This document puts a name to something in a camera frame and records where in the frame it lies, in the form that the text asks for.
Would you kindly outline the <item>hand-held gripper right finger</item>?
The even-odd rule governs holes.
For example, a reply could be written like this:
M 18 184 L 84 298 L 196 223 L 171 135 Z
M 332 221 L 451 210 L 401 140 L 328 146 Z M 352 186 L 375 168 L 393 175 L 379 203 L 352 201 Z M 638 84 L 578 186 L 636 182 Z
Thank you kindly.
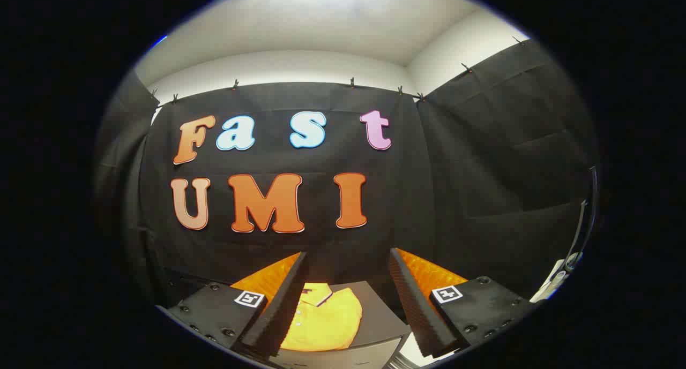
M 390 250 L 390 274 L 423 356 L 484 344 L 536 308 L 488 276 L 468 280 L 399 248 Z

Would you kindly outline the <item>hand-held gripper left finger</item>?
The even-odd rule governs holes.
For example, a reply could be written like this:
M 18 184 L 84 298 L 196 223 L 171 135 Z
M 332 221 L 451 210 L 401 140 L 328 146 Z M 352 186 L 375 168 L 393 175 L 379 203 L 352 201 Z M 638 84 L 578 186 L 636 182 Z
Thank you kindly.
M 156 252 L 156 273 L 168 281 L 164 314 L 196 337 L 254 359 L 278 353 L 308 270 L 305 251 Z

